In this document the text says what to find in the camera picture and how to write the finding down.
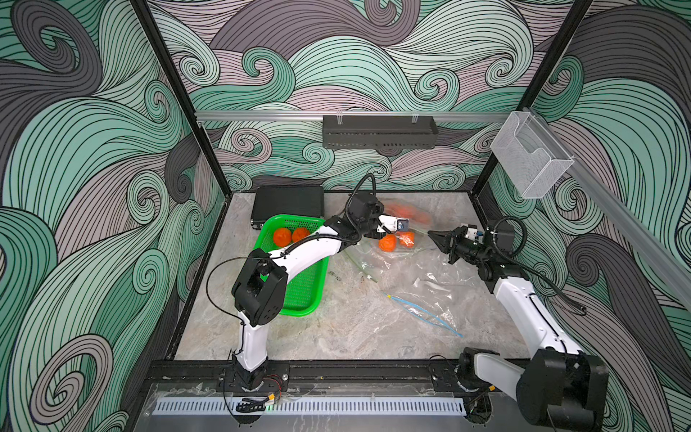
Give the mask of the orange fruit taken out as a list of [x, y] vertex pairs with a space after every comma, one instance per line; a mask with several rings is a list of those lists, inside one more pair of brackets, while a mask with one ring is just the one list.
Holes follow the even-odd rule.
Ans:
[[293, 243], [293, 232], [288, 228], [279, 228], [273, 233], [273, 242], [277, 248], [286, 248]]

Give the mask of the blue-zip bag of oranges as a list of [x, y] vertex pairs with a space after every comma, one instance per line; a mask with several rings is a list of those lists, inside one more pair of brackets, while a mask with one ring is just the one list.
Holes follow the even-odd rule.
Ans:
[[455, 312], [463, 290], [463, 284], [443, 283], [426, 275], [394, 284], [383, 291], [383, 296], [415, 319], [463, 338]]

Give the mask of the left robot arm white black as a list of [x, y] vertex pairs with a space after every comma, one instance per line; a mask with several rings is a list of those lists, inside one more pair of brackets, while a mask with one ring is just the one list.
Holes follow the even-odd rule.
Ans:
[[269, 323], [284, 307], [287, 286], [325, 258], [356, 246], [362, 239], [381, 239], [397, 226], [386, 222], [376, 196], [376, 179], [364, 175], [349, 194], [343, 211], [313, 234], [272, 252], [257, 248], [244, 257], [231, 288], [236, 311], [221, 310], [239, 321], [239, 347], [230, 353], [234, 378], [247, 390], [262, 385], [268, 368]]

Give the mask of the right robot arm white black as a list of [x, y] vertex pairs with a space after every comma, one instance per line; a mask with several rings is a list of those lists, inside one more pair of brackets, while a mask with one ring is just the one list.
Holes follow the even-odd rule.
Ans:
[[448, 258], [476, 267], [478, 276], [504, 307], [527, 344], [529, 358], [516, 363], [481, 348], [467, 348], [457, 374], [463, 385], [486, 394], [495, 387], [518, 405], [531, 425], [571, 431], [599, 431], [604, 425], [609, 371], [588, 355], [540, 301], [531, 279], [536, 270], [516, 255], [528, 240], [525, 223], [505, 216], [485, 232], [464, 225], [430, 230], [428, 237]]

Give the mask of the green-zip bag of oranges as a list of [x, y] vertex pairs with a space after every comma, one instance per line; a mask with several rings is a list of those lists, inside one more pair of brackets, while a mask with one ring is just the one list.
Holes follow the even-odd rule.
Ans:
[[385, 214], [407, 220], [404, 229], [390, 229], [382, 239], [367, 239], [348, 248], [345, 254], [367, 279], [376, 283], [394, 277], [401, 266], [410, 264], [416, 255], [435, 248], [426, 232], [435, 217], [409, 201], [384, 198]]

